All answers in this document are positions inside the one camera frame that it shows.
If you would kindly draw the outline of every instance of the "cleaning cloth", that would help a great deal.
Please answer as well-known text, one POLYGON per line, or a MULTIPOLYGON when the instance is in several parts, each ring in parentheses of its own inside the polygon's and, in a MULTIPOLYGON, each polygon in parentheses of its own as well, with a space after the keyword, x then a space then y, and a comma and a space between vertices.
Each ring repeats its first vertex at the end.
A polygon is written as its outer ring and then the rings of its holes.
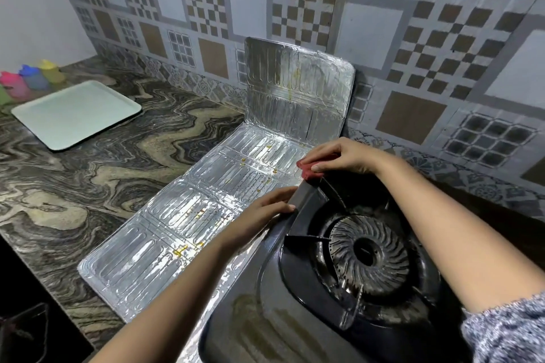
POLYGON ((319 161, 310 162, 308 164, 302 164, 301 163, 302 159, 300 159, 299 161, 296 162, 296 165, 297 165, 297 167, 299 167, 299 168, 301 168, 303 170, 303 172, 301 173, 302 178, 305 181, 309 181, 309 180, 313 180, 314 178, 322 178, 324 176, 323 172, 313 172, 311 170, 311 168, 314 165, 319 164, 320 162, 324 162, 324 161, 331 161, 331 160, 336 159, 338 157, 339 157, 338 154, 331 154, 331 155, 328 155, 328 156, 322 158, 319 161))

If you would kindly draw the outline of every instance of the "pink container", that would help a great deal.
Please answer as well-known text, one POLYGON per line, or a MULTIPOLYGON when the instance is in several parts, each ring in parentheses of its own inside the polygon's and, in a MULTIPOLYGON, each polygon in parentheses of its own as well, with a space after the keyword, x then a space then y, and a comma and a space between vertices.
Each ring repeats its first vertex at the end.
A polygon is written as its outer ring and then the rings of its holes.
POLYGON ((17 73, 2 72, 0 74, 0 84, 4 85, 8 95, 14 99, 30 99, 31 90, 24 83, 22 76, 17 73))

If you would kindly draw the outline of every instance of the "burner cap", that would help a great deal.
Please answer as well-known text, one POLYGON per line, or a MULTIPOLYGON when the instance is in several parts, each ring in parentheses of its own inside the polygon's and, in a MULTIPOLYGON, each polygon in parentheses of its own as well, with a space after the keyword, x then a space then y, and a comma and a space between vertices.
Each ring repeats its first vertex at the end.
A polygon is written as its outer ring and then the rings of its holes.
POLYGON ((329 252, 339 278, 357 290, 385 296, 405 282, 409 274, 407 251, 384 222, 363 215, 346 216, 329 236, 329 252))

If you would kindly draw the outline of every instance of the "foil splash guard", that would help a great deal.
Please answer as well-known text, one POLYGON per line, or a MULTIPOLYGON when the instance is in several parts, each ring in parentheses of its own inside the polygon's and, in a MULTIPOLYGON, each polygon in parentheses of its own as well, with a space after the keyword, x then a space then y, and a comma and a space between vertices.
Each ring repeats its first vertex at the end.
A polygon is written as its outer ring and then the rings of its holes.
MULTIPOLYGON (((297 46, 247 38, 246 120, 78 265, 83 279, 131 321, 201 248, 255 198, 298 185, 295 163, 341 133, 354 82, 348 62, 297 46)), ((200 362, 198 339, 259 239, 228 264, 180 362, 200 362)))

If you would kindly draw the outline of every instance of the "sleeve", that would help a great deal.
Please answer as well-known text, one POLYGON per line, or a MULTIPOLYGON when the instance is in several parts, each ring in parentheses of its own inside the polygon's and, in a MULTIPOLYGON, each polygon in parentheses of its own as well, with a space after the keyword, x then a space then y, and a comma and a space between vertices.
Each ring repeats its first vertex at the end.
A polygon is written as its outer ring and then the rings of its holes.
POLYGON ((545 292, 466 316, 462 334, 473 363, 545 361, 545 292))

